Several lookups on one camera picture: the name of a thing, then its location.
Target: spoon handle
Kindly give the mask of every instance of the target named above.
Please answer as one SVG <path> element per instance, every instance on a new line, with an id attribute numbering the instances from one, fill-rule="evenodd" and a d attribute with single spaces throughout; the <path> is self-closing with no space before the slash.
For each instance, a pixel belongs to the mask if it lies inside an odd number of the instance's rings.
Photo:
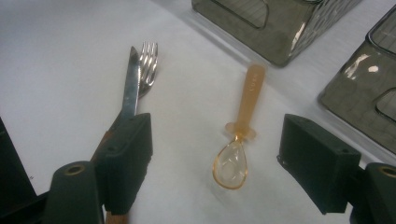
<path id="1" fill-rule="evenodd" d="M 236 137 L 244 138 L 252 133 L 252 137 L 255 135 L 254 131 L 250 129 L 249 123 L 259 98 L 264 78 L 265 68 L 261 65 L 253 64 L 247 70 L 238 119 L 233 126 L 233 132 Z"/>

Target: spoon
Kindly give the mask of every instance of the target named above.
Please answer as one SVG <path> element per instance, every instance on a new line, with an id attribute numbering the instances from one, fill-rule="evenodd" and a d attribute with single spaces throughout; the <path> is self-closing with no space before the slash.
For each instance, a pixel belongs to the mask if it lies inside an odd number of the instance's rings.
<path id="1" fill-rule="evenodd" d="M 234 135 L 228 144 L 215 158 L 212 174 L 215 181 L 226 189 L 239 189 L 248 175 L 248 165 L 242 146 L 244 139 L 253 139 L 256 132 L 249 127 L 254 107 L 259 98 L 264 82 L 265 68 L 253 64 L 247 70 L 238 119 L 225 126 L 227 132 Z"/>

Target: silverware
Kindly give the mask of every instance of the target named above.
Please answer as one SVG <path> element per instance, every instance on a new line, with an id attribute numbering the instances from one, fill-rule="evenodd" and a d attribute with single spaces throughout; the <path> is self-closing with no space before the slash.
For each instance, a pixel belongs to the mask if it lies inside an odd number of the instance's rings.
<path id="1" fill-rule="evenodd" d="M 140 82 L 139 82 L 139 95 L 143 97 L 146 95 L 154 84 L 156 71 L 157 71 L 157 56 L 158 44 L 144 42 L 142 52 L 140 53 L 139 66 L 140 66 Z"/>

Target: white tabletop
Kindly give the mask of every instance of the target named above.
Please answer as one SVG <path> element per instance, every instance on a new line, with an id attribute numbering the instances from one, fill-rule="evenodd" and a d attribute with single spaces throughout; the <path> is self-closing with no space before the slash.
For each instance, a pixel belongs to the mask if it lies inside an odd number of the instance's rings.
<path id="1" fill-rule="evenodd" d="M 363 0 L 285 68 L 268 66 L 245 144 L 244 187 L 211 176 L 232 139 L 247 67 L 265 60 L 191 9 L 188 0 L 0 1 L 0 116 L 37 194 L 53 172 L 88 161 L 118 115 L 129 50 L 159 44 L 154 87 L 138 113 L 152 119 L 154 154 L 132 223 L 348 223 L 323 216 L 276 160 L 285 113 L 312 119 L 371 161 L 393 154 L 323 110 L 318 94 L 394 0 Z"/>

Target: translucent orange spoon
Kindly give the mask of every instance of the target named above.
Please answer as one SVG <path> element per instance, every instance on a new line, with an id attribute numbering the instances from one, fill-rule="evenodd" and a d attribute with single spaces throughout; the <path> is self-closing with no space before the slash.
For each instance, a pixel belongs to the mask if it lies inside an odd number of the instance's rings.
<path id="1" fill-rule="evenodd" d="M 225 129 L 234 134 L 235 138 L 215 158 L 212 173 L 216 182 L 226 189 L 241 188 L 247 178 L 248 166 L 242 142 L 244 139 L 253 139 L 256 136 L 256 132 L 249 127 L 249 123 L 264 78 L 264 67 L 257 64 L 249 67 L 241 105 L 239 106 L 238 119 L 235 123 L 228 123 L 225 126 Z"/>

